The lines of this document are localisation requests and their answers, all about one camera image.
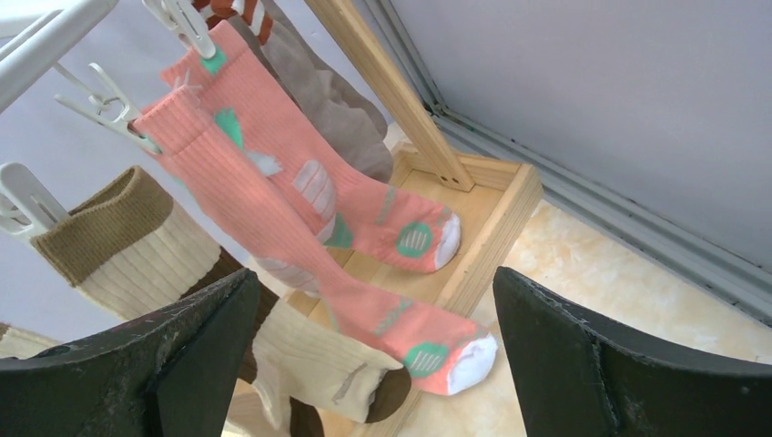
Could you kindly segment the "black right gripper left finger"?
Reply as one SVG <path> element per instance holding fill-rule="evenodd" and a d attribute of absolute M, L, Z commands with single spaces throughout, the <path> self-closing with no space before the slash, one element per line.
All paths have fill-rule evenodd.
<path fill-rule="evenodd" d="M 137 319 L 1 362 L 4 436 L 218 436 L 256 317 L 241 269 Z"/>

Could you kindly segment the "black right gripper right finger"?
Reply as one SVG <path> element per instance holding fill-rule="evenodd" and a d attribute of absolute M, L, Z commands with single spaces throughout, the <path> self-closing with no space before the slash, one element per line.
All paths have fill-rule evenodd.
<path fill-rule="evenodd" d="M 771 368 L 692 349 L 496 270 L 493 295 L 530 436 L 768 436 Z"/>

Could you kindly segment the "pink sock with green pattern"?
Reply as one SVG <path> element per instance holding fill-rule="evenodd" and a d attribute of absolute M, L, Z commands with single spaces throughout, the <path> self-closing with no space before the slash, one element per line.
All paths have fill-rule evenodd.
<path fill-rule="evenodd" d="M 251 159 L 274 157 L 271 183 L 325 245 L 354 249 L 385 264 L 431 273 L 461 243 L 448 207 L 369 178 L 341 158 L 292 102 L 228 22 L 210 31 L 218 52 L 190 49 L 163 70 L 172 84 L 189 78 L 203 106 L 224 120 Z"/>

